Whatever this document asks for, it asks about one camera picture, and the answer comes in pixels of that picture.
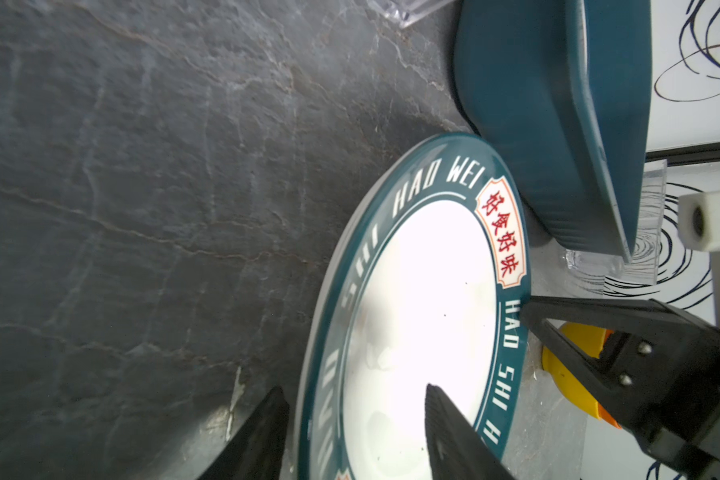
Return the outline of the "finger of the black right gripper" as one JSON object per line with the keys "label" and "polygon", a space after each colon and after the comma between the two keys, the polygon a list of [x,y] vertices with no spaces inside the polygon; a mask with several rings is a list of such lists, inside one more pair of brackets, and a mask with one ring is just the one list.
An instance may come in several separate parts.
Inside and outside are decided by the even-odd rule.
{"label": "finger of the black right gripper", "polygon": [[678,402],[717,358],[717,332],[658,300],[533,296],[520,321],[616,420]]}

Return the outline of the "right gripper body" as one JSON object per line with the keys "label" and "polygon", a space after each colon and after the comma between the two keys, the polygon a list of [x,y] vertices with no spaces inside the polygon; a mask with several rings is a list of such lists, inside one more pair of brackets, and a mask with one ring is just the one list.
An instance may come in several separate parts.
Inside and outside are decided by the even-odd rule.
{"label": "right gripper body", "polygon": [[628,363],[639,400],[623,422],[643,453],[689,479],[720,479],[720,331],[646,339]]}

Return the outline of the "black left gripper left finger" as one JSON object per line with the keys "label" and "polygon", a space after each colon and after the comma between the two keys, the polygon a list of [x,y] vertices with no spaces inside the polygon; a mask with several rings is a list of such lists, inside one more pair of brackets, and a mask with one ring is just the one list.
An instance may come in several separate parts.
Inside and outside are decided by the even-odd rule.
{"label": "black left gripper left finger", "polygon": [[199,480],[278,479],[289,413],[283,389],[272,388]]}

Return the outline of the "teal plastic bin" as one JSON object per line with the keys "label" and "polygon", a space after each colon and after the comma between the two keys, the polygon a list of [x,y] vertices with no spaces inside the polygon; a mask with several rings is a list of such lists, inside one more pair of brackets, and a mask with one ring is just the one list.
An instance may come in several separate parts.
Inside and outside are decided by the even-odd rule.
{"label": "teal plastic bin", "polygon": [[466,1],[458,100],[564,248],[635,249],[652,90],[646,1]]}

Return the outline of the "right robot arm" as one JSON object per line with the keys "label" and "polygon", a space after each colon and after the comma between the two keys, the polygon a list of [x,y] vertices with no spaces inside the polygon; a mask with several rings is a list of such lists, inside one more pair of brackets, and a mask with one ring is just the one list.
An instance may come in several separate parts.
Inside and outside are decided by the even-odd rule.
{"label": "right robot arm", "polygon": [[720,479],[720,191],[678,202],[683,244],[710,256],[715,320],[657,300],[533,297],[521,322],[648,456]]}

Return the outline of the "black corner frame post right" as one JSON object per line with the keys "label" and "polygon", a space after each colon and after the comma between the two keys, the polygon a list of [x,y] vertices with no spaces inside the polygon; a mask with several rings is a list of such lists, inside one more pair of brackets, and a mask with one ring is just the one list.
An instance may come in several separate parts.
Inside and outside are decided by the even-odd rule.
{"label": "black corner frame post right", "polygon": [[665,160],[668,166],[720,162],[720,142],[648,152],[646,161]]}

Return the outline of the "teal rimmed white plate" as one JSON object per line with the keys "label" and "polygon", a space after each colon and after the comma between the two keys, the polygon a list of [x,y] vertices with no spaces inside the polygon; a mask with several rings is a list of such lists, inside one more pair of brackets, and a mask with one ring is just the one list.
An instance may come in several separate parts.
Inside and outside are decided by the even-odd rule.
{"label": "teal rimmed white plate", "polygon": [[501,456],[531,294],[519,193],[467,133],[430,137],[373,185],[346,225],[311,325],[295,420],[298,479],[427,479],[428,385]]}

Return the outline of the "orange bowl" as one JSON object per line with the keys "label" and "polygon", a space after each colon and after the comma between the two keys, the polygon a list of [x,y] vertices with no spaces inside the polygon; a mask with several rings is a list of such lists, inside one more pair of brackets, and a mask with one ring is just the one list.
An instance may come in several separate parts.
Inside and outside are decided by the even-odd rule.
{"label": "orange bowl", "polygon": [[[603,339],[601,342],[600,352],[598,354],[598,357],[601,358],[603,355],[603,352],[605,351],[605,344],[609,337],[613,334],[612,330],[604,329],[603,333]],[[616,429],[621,429],[621,425],[613,418],[613,416],[604,408],[604,406],[601,403],[597,404],[598,407],[598,418],[605,421],[606,423],[612,425]]]}

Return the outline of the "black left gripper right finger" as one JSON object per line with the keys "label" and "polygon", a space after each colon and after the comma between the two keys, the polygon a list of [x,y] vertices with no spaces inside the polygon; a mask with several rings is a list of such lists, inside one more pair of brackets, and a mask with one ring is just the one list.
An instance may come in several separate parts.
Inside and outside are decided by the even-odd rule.
{"label": "black left gripper right finger", "polygon": [[426,387],[425,433],[434,480],[514,479],[448,395],[432,384]]}

